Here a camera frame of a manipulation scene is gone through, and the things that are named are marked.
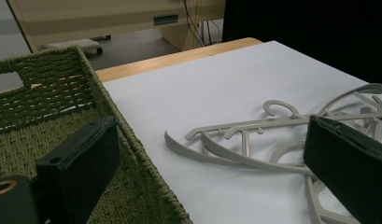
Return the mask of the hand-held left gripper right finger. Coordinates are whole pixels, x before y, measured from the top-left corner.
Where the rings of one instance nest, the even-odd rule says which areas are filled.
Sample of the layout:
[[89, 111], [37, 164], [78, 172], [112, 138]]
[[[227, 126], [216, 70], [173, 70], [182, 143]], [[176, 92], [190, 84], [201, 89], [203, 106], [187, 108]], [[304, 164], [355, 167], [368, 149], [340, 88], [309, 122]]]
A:
[[308, 123], [304, 163], [361, 224], [382, 224], [382, 144], [332, 119]]

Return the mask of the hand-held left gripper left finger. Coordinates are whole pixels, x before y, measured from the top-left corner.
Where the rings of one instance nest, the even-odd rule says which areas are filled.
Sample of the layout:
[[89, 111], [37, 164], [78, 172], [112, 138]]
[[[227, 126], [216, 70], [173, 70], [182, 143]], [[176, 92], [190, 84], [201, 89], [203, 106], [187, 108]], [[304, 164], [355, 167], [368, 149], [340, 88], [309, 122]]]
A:
[[85, 224], [120, 165], [118, 120], [97, 119], [35, 164], [52, 224]]

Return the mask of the green woven basket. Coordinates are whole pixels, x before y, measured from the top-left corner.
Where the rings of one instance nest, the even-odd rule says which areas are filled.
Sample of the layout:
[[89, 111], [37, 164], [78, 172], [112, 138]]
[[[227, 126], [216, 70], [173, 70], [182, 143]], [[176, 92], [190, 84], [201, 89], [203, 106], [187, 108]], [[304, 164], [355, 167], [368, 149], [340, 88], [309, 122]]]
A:
[[20, 88], [0, 92], [0, 177], [35, 175], [35, 162], [84, 125], [119, 121], [120, 167], [87, 224], [193, 224], [83, 52], [49, 49], [0, 61]]

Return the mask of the grey wheeled dolly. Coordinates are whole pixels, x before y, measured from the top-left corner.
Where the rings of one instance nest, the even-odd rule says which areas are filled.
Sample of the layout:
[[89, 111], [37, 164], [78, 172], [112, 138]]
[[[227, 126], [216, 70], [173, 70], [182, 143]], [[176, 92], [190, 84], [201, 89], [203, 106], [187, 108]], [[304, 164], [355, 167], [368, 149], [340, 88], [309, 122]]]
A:
[[110, 40], [110, 35], [97, 36], [92, 38], [83, 38], [66, 42], [51, 43], [42, 45], [42, 49], [56, 49], [56, 48], [68, 48], [71, 46], [78, 46], [83, 52], [95, 51], [97, 55], [101, 55], [104, 51], [99, 42], [102, 40]]

